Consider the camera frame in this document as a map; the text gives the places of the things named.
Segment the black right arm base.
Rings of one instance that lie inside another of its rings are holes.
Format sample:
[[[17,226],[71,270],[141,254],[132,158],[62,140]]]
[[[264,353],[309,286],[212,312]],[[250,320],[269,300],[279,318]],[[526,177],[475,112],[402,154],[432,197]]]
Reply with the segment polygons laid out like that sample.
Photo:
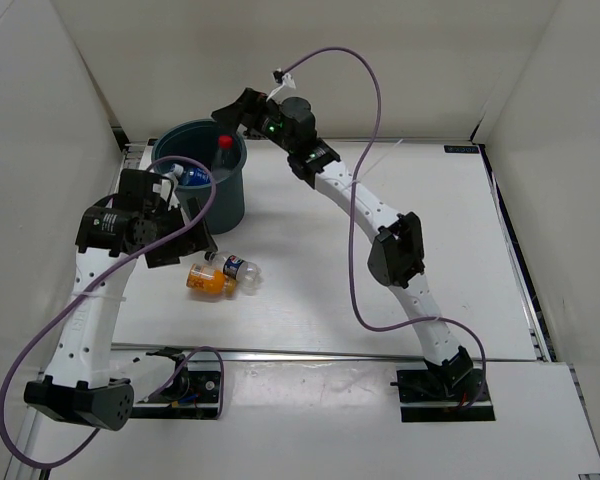
[[[426,369],[397,370],[390,386],[397,389],[403,423],[496,420],[489,388],[479,368],[474,368],[451,390]]]

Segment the orange juice bottle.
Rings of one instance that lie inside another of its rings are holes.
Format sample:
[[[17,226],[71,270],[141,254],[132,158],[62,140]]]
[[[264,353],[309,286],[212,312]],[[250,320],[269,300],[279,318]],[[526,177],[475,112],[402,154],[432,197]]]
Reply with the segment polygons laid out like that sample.
[[[231,295],[237,287],[237,282],[220,270],[207,265],[193,264],[187,276],[186,286],[206,294]]]

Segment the red label water bottle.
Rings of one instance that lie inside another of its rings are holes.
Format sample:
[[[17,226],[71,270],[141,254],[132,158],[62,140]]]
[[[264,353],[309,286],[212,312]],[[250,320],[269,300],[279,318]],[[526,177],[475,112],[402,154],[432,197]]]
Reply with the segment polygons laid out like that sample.
[[[211,164],[211,173],[216,182],[227,178],[232,172],[231,150],[233,137],[231,135],[220,135],[217,142],[217,150]]]

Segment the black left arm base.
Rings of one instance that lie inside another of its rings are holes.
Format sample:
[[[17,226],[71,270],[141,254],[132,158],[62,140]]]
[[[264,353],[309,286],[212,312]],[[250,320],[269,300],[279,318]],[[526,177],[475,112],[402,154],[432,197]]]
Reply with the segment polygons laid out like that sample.
[[[208,352],[218,368],[191,367],[193,356]],[[122,404],[133,419],[217,420],[223,410],[224,363],[220,353],[201,346],[188,354],[172,347],[147,352],[116,370],[133,389]]]

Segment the black cap Pepsi bottle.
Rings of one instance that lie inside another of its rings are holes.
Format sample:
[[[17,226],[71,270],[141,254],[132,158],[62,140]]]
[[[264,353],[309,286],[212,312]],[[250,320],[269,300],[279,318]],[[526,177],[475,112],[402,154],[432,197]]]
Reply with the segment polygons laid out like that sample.
[[[227,251],[206,252],[204,259],[214,269],[234,279],[245,292],[259,288],[262,271],[255,263]]]

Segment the blue label water bottle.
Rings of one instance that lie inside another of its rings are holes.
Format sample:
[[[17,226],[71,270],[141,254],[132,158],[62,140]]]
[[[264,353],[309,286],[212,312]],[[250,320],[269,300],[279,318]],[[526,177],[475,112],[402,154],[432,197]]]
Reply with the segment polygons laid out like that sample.
[[[173,164],[169,173],[175,178],[180,186],[194,187],[210,183],[210,176],[198,167],[185,167]]]

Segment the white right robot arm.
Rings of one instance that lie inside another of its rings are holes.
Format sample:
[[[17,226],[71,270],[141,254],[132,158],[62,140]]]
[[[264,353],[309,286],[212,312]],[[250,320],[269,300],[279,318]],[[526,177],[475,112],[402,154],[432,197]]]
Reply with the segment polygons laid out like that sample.
[[[230,132],[243,128],[284,150],[294,175],[348,214],[349,229],[361,229],[370,241],[367,266],[372,277],[395,296],[407,316],[406,325],[416,332],[429,372],[427,393],[457,399],[462,408],[474,403],[482,386],[472,381],[473,361],[430,292],[419,217],[386,206],[357,181],[339,154],[319,137],[305,99],[276,102],[247,88],[211,117]]]

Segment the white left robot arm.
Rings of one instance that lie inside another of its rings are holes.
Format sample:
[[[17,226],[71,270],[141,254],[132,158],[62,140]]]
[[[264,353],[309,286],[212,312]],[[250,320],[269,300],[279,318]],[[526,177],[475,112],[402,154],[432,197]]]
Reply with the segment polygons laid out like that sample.
[[[27,383],[24,400],[63,423],[117,431],[135,403],[178,401],[191,392],[185,356],[165,347],[120,369],[111,345],[126,284],[138,258],[150,268],[215,250],[204,214],[185,223],[181,211],[157,194],[114,194],[89,207],[76,239],[77,292],[62,319],[56,351],[40,380]]]

